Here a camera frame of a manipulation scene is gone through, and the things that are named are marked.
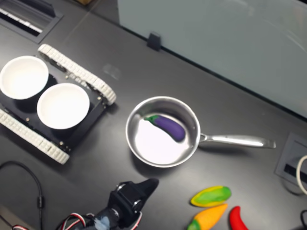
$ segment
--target table surface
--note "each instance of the table surface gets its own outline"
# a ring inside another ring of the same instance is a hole
[[[109,108],[65,165],[39,154],[3,126],[0,162],[17,160],[42,182],[46,197],[44,225],[53,230],[71,212],[98,212],[119,182],[160,179],[143,209],[141,230],[183,230],[201,208],[190,198],[213,185],[233,195],[213,229],[229,229],[228,212],[241,206],[250,229],[293,230],[300,226],[306,196],[290,194],[274,174],[290,132],[307,138],[307,124],[286,112],[174,56],[156,52],[144,41],[68,0],[52,1],[65,15],[44,39],[100,76],[117,93]],[[0,68],[10,59],[36,53],[39,45],[0,26]],[[106,67],[112,73],[106,73]],[[126,142],[125,123],[132,109],[149,97],[165,95],[187,103],[206,134],[248,134],[272,138],[277,148],[202,147],[184,164],[158,169],[136,159]],[[18,168],[0,173],[0,202],[38,229],[36,185]]]

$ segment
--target eggplant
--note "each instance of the eggplant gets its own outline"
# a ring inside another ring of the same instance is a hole
[[[184,128],[176,121],[167,117],[153,115],[144,118],[144,120],[150,121],[150,123],[168,133],[177,142],[182,141],[186,136]]]

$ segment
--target wall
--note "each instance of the wall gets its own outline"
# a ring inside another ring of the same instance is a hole
[[[120,24],[307,117],[307,5],[297,0],[118,0]]]

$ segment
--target white bowl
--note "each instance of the white bowl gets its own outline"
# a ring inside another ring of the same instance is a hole
[[[0,90],[13,99],[28,99],[43,90],[48,76],[48,67],[41,59],[33,56],[17,57],[3,67]]]
[[[79,124],[87,115],[90,99],[80,86],[63,83],[51,86],[39,98],[37,114],[41,122],[53,129],[67,129]]]

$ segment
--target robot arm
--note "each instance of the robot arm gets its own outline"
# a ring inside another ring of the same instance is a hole
[[[131,181],[120,183],[111,192],[108,205],[98,214],[91,216],[77,216],[71,214],[57,229],[61,230],[115,230],[132,227],[136,229],[141,217],[141,210],[147,199],[155,191],[159,181],[148,179],[139,184]],[[67,225],[70,217],[78,218],[71,225]]]

